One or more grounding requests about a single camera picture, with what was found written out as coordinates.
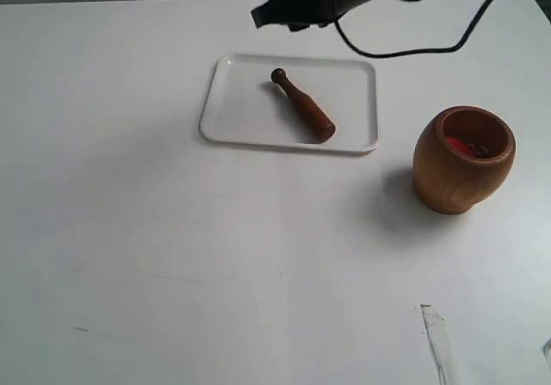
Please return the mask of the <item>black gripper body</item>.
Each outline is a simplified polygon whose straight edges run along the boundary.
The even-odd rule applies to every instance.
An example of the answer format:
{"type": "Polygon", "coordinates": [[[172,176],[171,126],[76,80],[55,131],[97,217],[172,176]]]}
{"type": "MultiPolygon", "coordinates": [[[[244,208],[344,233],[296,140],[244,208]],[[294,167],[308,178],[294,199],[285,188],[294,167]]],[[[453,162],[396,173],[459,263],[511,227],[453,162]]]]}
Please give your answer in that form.
{"type": "Polygon", "coordinates": [[[337,0],[267,0],[251,11],[251,18],[256,28],[282,25],[301,31],[311,25],[330,25],[343,14],[337,0]]]}

